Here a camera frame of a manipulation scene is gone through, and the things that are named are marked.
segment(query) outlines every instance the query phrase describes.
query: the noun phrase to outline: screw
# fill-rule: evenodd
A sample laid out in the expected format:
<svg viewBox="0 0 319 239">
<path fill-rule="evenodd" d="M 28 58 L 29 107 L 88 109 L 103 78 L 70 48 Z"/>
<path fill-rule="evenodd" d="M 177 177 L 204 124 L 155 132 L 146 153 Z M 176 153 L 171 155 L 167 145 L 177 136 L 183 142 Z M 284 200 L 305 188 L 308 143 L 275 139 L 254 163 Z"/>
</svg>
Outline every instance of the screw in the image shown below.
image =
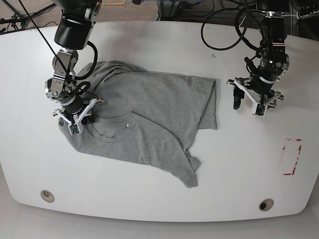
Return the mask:
<svg viewBox="0 0 319 239">
<path fill-rule="evenodd" d="M 283 64 L 279 61 L 276 63 L 276 67 L 281 69 L 283 67 Z"/>
</svg>

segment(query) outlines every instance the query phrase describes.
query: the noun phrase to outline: round hole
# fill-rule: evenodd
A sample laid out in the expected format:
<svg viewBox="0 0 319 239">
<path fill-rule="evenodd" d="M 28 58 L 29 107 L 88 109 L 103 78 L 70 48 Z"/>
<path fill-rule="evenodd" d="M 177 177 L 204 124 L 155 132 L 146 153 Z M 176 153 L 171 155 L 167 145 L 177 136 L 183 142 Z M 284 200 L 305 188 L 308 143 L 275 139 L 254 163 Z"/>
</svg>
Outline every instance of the round hole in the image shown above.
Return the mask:
<svg viewBox="0 0 319 239">
<path fill-rule="evenodd" d="M 266 203 L 262 203 L 261 205 L 260 205 L 260 210 L 264 210 L 265 208 L 266 208 Z"/>
<path fill-rule="evenodd" d="M 44 201 L 48 202 L 48 203 L 53 203 L 53 202 L 54 202 L 54 196 L 53 196 L 53 194 L 50 193 L 50 192 L 47 191 L 47 190 L 43 190 L 43 191 L 41 192 L 41 198 L 42 198 Z"/>
<path fill-rule="evenodd" d="M 43 191 L 44 196 L 50 197 L 50 193 L 48 191 Z"/>
<path fill-rule="evenodd" d="M 263 200 L 260 204 L 259 204 L 259 210 L 266 212 L 269 211 L 274 205 L 274 200 L 272 199 L 266 199 Z"/>
</svg>

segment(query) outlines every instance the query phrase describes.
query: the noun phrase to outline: wire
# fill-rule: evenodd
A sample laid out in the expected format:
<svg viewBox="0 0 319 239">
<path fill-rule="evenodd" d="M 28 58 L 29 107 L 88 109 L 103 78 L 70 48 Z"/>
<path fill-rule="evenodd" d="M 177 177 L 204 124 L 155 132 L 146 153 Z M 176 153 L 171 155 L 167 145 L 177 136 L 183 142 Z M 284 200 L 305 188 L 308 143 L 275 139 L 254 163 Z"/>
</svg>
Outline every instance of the wire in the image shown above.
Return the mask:
<svg viewBox="0 0 319 239">
<path fill-rule="evenodd" d="M 263 35 L 262 29 L 261 29 L 261 25 L 260 25 L 259 21 L 254 17 L 254 15 L 252 15 L 253 12 L 255 12 L 255 11 L 254 11 L 254 10 L 249 11 L 249 14 L 251 15 L 252 18 L 254 18 L 254 19 L 257 21 L 258 26 L 259 26 L 259 30 L 260 30 L 260 32 L 261 32 L 261 34 L 262 34 L 262 38 L 264 39 L 264 35 Z M 234 25 L 235 25 L 235 29 L 236 29 L 236 32 L 237 32 L 238 36 L 241 36 L 241 35 L 242 35 L 242 33 L 241 33 L 240 29 L 239 29 L 238 21 L 239 21 L 240 16 L 241 16 L 243 13 L 244 13 L 244 9 L 240 9 L 239 12 L 236 14 L 236 17 L 235 17 L 235 23 L 234 23 Z M 256 52 L 259 52 L 259 51 L 260 51 L 260 48 L 257 47 L 257 46 L 254 46 L 253 44 L 251 44 L 246 37 L 243 37 L 242 40 L 243 40 L 243 42 L 244 42 L 250 49 L 252 49 L 252 50 L 254 50 L 254 51 L 256 51 Z"/>
<path fill-rule="evenodd" d="M 29 25 L 29 23 L 30 23 L 30 21 L 31 21 L 31 18 L 38 17 L 38 16 L 41 16 L 41 15 L 43 15 L 43 14 L 45 14 L 45 13 L 48 13 L 48 12 L 52 11 L 55 7 L 56 7 L 56 5 L 52 6 L 48 11 L 44 11 L 44 12 L 42 12 L 42 13 L 40 13 L 39 15 L 36 15 L 36 16 L 31 16 L 31 14 L 29 13 L 29 15 L 30 15 L 31 17 L 29 17 L 29 21 L 25 24 L 25 29 L 28 28 L 28 25 Z"/>
<path fill-rule="evenodd" d="M 246 61 L 246 69 L 247 69 L 247 71 L 249 72 L 250 75 L 253 75 L 253 73 L 249 70 L 248 64 L 251 63 L 258 55 L 259 55 L 259 52 L 256 52 L 256 54 L 255 54 L 255 56 L 253 58 L 249 59 L 248 57 L 245 57 L 245 61 L 246 61 L 246 58 L 249 59 L 249 61 Z"/>
<path fill-rule="evenodd" d="M 247 0 L 244 0 L 244 3 L 245 3 L 246 15 L 248 16 L 248 15 L 249 15 L 249 6 L 248 6 Z M 225 47 L 225 48 L 216 48 L 216 47 L 213 47 L 213 46 L 208 45 L 207 42 L 206 42 L 205 39 L 204 39 L 204 34 L 203 34 L 203 32 L 204 32 L 204 26 L 205 26 L 205 24 L 207 23 L 207 21 L 208 21 L 211 17 L 213 17 L 213 16 L 216 15 L 217 13 L 219 13 L 219 12 L 221 12 L 221 11 L 225 11 L 225 10 L 227 10 L 227 9 L 218 10 L 218 11 L 212 13 L 210 16 L 208 16 L 208 18 L 205 20 L 205 22 L 204 22 L 203 25 L 201 26 L 201 30 L 200 30 L 200 36 L 201 36 L 201 39 L 202 39 L 202 41 L 204 42 L 204 44 L 205 44 L 208 48 L 213 49 L 213 50 L 216 50 L 216 51 L 226 51 L 226 50 L 232 49 L 232 48 L 234 48 L 236 45 L 238 45 L 238 43 L 241 42 L 241 40 L 244 38 L 244 35 L 245 35 L 246 31 L 247 31 L 248 24 L 249 24 L 248 21 L 246 21 L 246 24 L 245 24 L 243 33 L 240 35 L 240 37 L 238 38 L 238 40 L 237 40 L 234 44 L 232 44 L 231 46 L 228 46 L 228 47 Z"/>
<path fill-rule="evenodd" d="M 91 87 L 91 83 L 88 81 L 83 81 L 80 84 L 76 86 L 74 91 L 71 93 L 70 97 L 73 97 L 75 95 L 82 95 L 84 92 L 87 92 L 87 90 Z"/>
<path fill-rule="evenodd" d="M 6 32 L 6 31 L 8 31 L 9 26 L 10 26 L 10 23 L 5 28 L 1 29 L 0 30 L 0 35 L 4 34 L 4 32 Z"/>
<path fill-rule="evenodd" d="M 84 76 L 76 76 L 74 78 L 74 80 L 76 81 L 83 81 L 86 78 L 88 78 L 94 71 L 95 67 L 96 67 L 96 63 L 98 62 L 98 49 L 95 47 L 95 45 L 88 41 L 88 46 L 92 47 L 93 51 L 94 51 L 94 60 L 93 60 L 93 64 L 91 66 L 91 69 L 84 75 Z"/>
<path fill-rule="evenodd" d="M 238 26 L 241 27 L 241 25 L 244 23 L 245 20 L 246 20 L 246 16 L 244 16 L 243 20 L 241 21 L 241 23 Z"/>
<path fill-rule="evenodd" d="M 226 7 L 224 6 L 224 3 L 223 3 L 223 0 L 220 0 L 219 1 L 219 4 L 220 4 L 220 6 L 223 8 L 223 9 L 226 9 Z"/>
<path fill-rule="evenodd" d="M 229 1 L 229 2 L 232 2 L 232 3 L 236 3 L 240 6 L 244 6 L 244 3 L 242 3 L 241 1 L 234 1 L 234 0 L 226 0 L 226 1 Z M 256 3 L 256 1 L 251 1 L 251 2 L 248 2 L 248 4 L 252 4 L 252 3 Z"/>
<path fill-rule="evenodd" d="M 215 2 L 214 2 L 214 0 L 212 0 L 212 2 L 213 2 L 213 9 L 212 9 L 208 14 L 205 14 L 205 15 L 194 15 L 194 14 L 191 14 L 191 13 L 185 11 L 184 9 L 182 9 L 180 5 L 178 5 L 178 7 L 179 7 L 179 9 L 180 9 L 182 12 L 184 12 L 184 13 L 187 14 L 187 15 L 203 17 L 203 16 L 208 16 L 208 15 L 210 15 L 210 14 L 213 13 L 214 8 L 215 8 Z"/>
<path fill-rule="evenodd" d="M 23 10 L 25 11 L 25 13 L 28 15 L 28 17 L 30 18 L 30 20 L 32 21 L 32 23 L 34 24 L 35 28 L 39 31 L 40 35 L 43 37 L 44 41 L 46 42 L 46 44 L 48 45 L 48 47 L 50 48 L 50 50 L 52 51 L 53 55 L 56 57 L 56 59 L 58 60 L 58 62 L 61 64 L 61 67 L 63 68 L 63 70 L 65 71 L 65 73 L 67 73 L 67 69 L 65 68 L 63 62 L 60 60 L 60 58 L 55 54 L 54 50 L 52 49 L 52 47 L 50 46 L 49 42 L 46 40 L 46 38 L 44 37 L 44 35 L 42 34 L 42 32 L 40 31 L 39 27 L 35 24 L 35 22 L 33 21 L 32 17 L 30 16 L 30 14 L 28 13 L 28 11 L 25 9 L 23 3 L 21 2 L 21 0 L 18 0 L 21 7 L 23 8 Z"/>
<path fill-rule="evenodd" d="M 197 1 L 195 2 L 194 4 L 191 4 L 191 3 L 188 3 L 186 1 L 182 1 L 185 5 L 188 5 L 188 6 L 195 6 L 195 5 L 198 5 L 198 4 L 201 4 L 202 2 L 201 1 Z"/>
<path fill-rule="evenodd" d="M 158 14 L 159 14 L 159 16 L 158 16 L 158 18 L 156 19 L 156 21 L 158 21 L 159 19 L 160 19 L 160 11 L 158 10 Z"/>
<path fill-rule="evenodd" d="M 88 92 L 88 91 L 84 91 L 84 90 L 82 90 L 82 91 L 85 92 L 85 93 L 88 93 L 89 95 L 93 95 L 95 98 L 98 98 L 98 96 L 93 94 L 92 92 Z"/>
<path fill-rule="evenodd" d="M 297 15 L 293 15 L 293 14 L 287 14 L 287 15 L 281 15 L 281 16 L 294 16 L 294 17 L 297 17 Z"/>
<path fill-rule="evenodd" d="M 116 2 L 102 3 L 102 5 L 122 5 L 124 3 L 126 3 L 126 0 L 124 0 L 123 2 L 119 2 L 119 3 L 116 3 Z"/>
<path fill-rule="evenodd" d="M 55 21 L 50 21 L 46 25 L 41 26 L 40 28 L 44 28 L 44 27 L 48 26 L 50 23 L 54 23 L 56 26 L 58 25 Z M 34 27 L 30 27 L 27 30 L 31 30 L 31 29 L 36 29 L 36 27 L 35 26 Z"/>
</svg>

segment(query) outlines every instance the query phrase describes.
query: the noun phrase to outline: white table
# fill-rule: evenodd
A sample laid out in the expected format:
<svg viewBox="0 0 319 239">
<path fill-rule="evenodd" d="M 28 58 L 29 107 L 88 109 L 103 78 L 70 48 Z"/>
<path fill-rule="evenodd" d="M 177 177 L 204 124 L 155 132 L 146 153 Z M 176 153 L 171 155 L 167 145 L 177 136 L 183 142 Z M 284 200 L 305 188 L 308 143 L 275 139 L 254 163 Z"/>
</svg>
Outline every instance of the white table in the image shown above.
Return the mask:
<svg viewBox="0 0 319 239">
<path fill-rule="evenodd" d="M 122 60 L 151 71 L 218 79 L 219 130 L 197 134 L 191 153 L 202 165 L 199 186 L 192 189 L 150 166 L 76 152 L 52 117 L 59 105 L 44 93 L 44 82 L 53 74 L 49 48 L 36 30 L 1 36 L 0 162 L 13 198 L 74 214 L 162 222 L 245 220 L 302 211 L 319 173 L 319 43 L 287 38 L 290 68 L 274 86 L 285 100 L 261 118 L 250 113 L 247 97 L 234 111 L 232 87 L 226 85 L 227 79 L 248 76 L 243 59 L 254 52 L 243 43 L 226 52 L 212 51 L 201 42 L 200 27 L 107 22 L 98 23 L 90 38 L 99 50 L 99 61 Z M 230 26 L 205 28 L 207 41 L 216 47 L 237 38 Z M 51 27 L 43 33 L 58 51 L 55 31 Z M 258 45 L 258 31 L 248 30 L 246 37 Z M 76 69 L 92 59 L 89 47 L 79 51 Z M 292 170 L 291 155 L 285 154 L 281 163 L 286 138 L 303 140 L 295 174 L 290 176 L 283 170 Z M 42 190 L 54 194 L 54 203 L 42 200 Z M 259 204 L 267 198 L 275 204 L 261 212 Z"/>
</svg>

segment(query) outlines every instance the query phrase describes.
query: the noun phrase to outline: power strip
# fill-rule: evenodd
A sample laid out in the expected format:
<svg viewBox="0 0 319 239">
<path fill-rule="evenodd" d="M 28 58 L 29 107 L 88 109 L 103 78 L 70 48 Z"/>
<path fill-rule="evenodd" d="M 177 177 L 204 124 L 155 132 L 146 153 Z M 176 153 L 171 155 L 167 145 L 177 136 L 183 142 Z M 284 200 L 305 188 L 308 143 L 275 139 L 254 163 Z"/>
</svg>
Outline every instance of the power strip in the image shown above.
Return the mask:
<svg viewBox="0 0 319 239">
<path fill-rule="evenodd" d="M 307 19 L 307 18 L 310 18 L 310 17 L 313 17 L 313 16 L 318 16 L 319 15 L 319 10 L 318 11 L 314 11 L 310 14 L 306 14 L 306 15 L 303 15 L 301 16 L 300 15 L 300 11 L 297 12 L 297 19 Z"/>
</svg>

